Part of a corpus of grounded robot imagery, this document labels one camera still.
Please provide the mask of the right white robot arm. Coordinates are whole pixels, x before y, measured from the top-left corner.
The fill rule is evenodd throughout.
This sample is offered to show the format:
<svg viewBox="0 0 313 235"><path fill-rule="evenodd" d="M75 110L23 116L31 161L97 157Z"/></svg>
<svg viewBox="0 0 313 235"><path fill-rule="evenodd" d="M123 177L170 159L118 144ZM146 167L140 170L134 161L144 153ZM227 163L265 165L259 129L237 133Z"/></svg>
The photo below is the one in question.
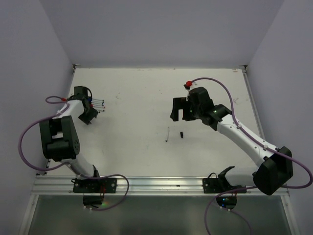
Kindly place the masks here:
<svg viewBox="0 0 313 235"><path fill-rule="evenodd" d="M233 120L233 112L223 104L215 105L204 87L193 86L187 97L173 98L170 118L178 121L182 110L184 121L201 120L203 124L226 136L241 148L255 163L254 167L229 166L216 178L203 180L212 192L229 192L245 186L256 187L266 195L272 195L293 176L292 157L286 147L277 148L252 131L241 130L244 125Z"/></svg>

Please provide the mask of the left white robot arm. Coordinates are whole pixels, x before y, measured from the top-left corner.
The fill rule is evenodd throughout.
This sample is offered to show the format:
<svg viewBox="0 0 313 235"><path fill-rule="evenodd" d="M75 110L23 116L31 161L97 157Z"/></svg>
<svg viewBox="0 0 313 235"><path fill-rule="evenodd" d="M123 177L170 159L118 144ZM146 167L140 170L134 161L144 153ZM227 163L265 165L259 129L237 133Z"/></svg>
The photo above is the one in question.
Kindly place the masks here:
<svg viewBox="0 0 313 235"><path fill-rule="evenodd" d="M85 179L84 186L90 192L97 192L102 186L96 167L80 154L80 142L75 128L76 121L89 125L98 116L91 106L91 90L76 86L74 95L65 100L64 107L56 117L41 121L40 134L43 154L46 159L67 166L78 179Z"/></svg>

